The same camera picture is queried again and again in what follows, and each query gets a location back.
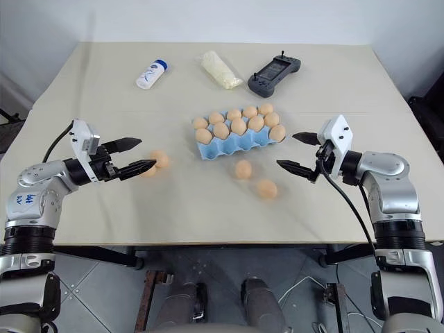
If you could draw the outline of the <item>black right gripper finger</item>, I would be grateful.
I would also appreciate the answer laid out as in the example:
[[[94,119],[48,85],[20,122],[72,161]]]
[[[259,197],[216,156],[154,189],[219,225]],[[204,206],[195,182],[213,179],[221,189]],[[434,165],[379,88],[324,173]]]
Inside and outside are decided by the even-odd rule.
[[[291,160],[276,160],[277,164],[289,173],[305,178],[310,182],[317,180],[317,171],[308,167],[301,166],[298,162]]]
[[[293,134],[292,137],[304,144],[309,144],[312,146],[318,146],[320,144],[316,133],[300,132]]]

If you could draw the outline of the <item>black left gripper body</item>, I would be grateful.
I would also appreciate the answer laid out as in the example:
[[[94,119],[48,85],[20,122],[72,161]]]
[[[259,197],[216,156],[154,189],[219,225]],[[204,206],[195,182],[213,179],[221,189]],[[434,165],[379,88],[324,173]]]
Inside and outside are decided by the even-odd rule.
[[[120,171],[113,165],[110,156],[117,152],[118,149],[115,144],[102,144],[97,148],[95,154],[89,155],[89,165],[98,181],[110,181],[119,176]]]

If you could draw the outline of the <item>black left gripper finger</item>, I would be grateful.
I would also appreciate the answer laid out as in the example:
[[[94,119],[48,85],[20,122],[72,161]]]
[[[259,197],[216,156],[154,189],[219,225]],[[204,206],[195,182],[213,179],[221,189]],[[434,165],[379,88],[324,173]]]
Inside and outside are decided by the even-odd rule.
[[[121,139],[106,142],[103,144],[103,147],[108,153],[122,153],[124,151],[129,151],[140,143],[142,143],[141,139],[134,137],[124,137]]]
[[[156,160],[139,160],[132,162],[128,166],[125,166],[119,170],[118,178],[120,180],[127,180],[129,178],[138,176],[152,169],[156,162]]]

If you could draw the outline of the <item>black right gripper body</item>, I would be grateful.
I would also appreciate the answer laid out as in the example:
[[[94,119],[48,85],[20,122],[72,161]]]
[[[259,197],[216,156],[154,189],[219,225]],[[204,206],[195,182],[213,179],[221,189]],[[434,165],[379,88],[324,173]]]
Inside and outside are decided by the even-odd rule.
[[[330,140],[327,140],[321,145],[316,153],[315,169],[309,177],[310,182],[316,182],[319,175],[324,176],[326,179],[330,179],[330,174],[327,169],[331,169],[335,162],[333,150],[334,145]]]

